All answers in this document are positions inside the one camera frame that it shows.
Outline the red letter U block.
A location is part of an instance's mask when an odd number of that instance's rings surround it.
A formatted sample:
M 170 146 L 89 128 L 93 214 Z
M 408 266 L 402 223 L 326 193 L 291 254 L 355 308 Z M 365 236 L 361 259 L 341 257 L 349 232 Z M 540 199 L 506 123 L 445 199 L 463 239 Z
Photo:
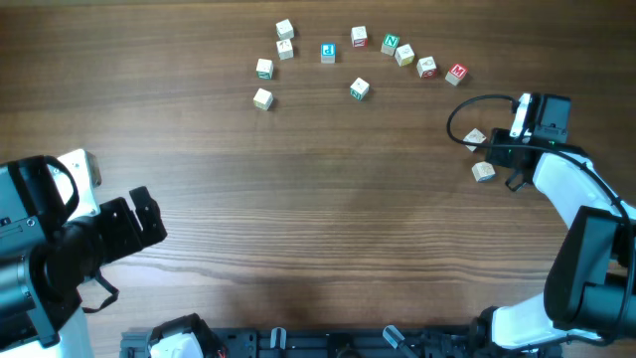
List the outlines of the red letter U block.
M 489 181 L 496 176 L 494 166 L 486 161 L 474 164 L 471 170 L 478 183 Z

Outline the wooden block with picture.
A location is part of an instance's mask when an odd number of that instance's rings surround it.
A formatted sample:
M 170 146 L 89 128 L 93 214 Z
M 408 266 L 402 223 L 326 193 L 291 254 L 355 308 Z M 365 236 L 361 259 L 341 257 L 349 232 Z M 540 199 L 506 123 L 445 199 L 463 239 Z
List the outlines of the wooden block with picture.
M 486 135 L 477 128 L 472 129 L 463 138 L 463 140 L 466 142 L 465 147 L 471 152 L 474 152 L 477 149 L 475 144 L 482 144 L 486 141 L 486 139 L 487 139 Z

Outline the wooden block green letter side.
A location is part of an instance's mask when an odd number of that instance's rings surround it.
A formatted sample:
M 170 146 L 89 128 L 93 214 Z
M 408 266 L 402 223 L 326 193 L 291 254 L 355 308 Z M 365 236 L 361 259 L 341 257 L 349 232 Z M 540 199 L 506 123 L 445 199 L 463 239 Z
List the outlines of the wooden block green letter side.
M 350 86 L 350 95 L 358 101 L 362 101 L 363 98 L 370 90 L 370 84 L 362 78 L 356 78 Z

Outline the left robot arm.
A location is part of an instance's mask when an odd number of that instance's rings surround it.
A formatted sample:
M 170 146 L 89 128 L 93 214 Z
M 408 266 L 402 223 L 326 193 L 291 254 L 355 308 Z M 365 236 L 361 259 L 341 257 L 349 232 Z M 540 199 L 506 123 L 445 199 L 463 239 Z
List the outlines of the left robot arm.
M 119 291 L 103 266 L 167 236 L 146 187 L 129 199 L 95 205 L 72 171 L 52 156 L 1 166 L 1 354 L 4 357 L 90 357 L 93 354 L 78 288 L 96 281 Z

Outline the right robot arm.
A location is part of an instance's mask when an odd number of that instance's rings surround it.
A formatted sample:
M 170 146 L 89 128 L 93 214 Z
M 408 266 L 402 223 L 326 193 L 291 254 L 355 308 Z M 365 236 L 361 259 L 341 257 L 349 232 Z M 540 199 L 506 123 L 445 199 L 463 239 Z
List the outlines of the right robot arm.
M 635 335 L 635 210 L 567 144 L 570 107 L 564 96 L 525 93 L 512 102 L 512 127 L 494 129 L 485 146 L 488 163 L 543 193 L 567 227 L 543 292 L 481 321 L 507 353 Z

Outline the red letter M block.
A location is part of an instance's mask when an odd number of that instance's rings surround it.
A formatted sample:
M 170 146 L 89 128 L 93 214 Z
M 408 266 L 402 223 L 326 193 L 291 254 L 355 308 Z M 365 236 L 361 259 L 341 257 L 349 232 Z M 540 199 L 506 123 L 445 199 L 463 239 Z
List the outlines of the red letter M block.
M 467 76 L 468 68 L 461 64 L 454 64 L 445 76 L 445 80 L 451 85 L 457 87 Z

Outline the wooden block red picture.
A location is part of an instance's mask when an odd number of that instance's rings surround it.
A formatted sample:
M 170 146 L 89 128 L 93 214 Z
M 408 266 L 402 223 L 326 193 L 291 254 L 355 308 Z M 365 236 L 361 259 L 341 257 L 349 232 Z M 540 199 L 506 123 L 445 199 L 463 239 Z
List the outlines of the wooden block red picture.
M 437 65 L 433 56 L 420 58 L 416 69 L 421 79 L 434 78 L 437 75 Z

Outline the wooden block yellow edge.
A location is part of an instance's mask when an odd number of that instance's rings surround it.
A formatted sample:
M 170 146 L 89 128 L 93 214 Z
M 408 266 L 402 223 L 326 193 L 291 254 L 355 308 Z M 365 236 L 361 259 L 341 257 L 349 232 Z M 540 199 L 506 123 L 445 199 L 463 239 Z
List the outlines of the wooden block yellow edge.
M 405 44 L 396 48 L 395 59 L 400 67 L 404 67 L 413 62 L 414 51 L 410 44 Z

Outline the wooden block yellow side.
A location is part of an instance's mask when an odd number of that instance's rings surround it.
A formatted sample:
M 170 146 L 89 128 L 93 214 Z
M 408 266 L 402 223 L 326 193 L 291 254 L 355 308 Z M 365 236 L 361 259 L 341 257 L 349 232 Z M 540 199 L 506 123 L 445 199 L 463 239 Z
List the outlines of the wooden block yellow side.
M 262 110 L 269 110 L 273 103 L 274 96 L 271 91 L 266 89 L 258 89 L 253 97 L 253 104 L 255 107 Z

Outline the green letter N block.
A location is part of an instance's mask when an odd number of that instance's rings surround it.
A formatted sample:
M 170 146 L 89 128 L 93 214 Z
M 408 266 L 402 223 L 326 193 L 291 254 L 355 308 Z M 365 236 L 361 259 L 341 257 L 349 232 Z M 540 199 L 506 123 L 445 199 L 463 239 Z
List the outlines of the green letter N block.
M 387 33 L 384 36 L 381 52 L 388 56 L 393 56 L 397 50 L 399 43 L 399 36 Z

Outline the wooden block red side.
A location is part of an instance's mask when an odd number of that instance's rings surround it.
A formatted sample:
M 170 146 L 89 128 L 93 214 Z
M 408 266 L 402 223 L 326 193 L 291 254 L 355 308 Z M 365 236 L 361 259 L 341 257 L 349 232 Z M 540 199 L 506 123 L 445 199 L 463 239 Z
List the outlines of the wooden block red side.
M 368 46 L 369 37 L 365 26 L 353 27 L 351 30 L 351 41 L 354 48 L 363 48 Z

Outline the wooden block with drawing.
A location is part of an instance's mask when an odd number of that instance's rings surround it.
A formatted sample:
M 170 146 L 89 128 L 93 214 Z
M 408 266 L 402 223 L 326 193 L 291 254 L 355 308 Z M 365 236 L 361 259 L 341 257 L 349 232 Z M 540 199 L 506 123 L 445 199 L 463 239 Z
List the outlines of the wooden block with drawing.
M 292 59 L 294 57 L 293 45 L 290 39 L 277 41 L 276 50 L 281 61 Z

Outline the blue letter P block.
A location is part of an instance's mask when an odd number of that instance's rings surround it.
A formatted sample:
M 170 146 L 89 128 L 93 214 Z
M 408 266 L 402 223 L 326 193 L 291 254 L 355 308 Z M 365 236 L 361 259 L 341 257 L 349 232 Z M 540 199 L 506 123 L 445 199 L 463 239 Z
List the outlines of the blue letter P block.
M 323 43 L 320 46 L 322 64 L 334 64 L 336 62 L 336 46 L 333 43 Z

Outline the plain wooden block top-left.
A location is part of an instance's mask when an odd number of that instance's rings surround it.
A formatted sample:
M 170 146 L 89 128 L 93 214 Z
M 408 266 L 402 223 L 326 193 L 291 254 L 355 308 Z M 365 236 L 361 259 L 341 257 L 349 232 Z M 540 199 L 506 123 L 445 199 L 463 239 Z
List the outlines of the plain wooden block top-left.
M 289 19 L 276 23 L 275 29 L 280 40 L 290 40 L 294 37 L 294 28 Z

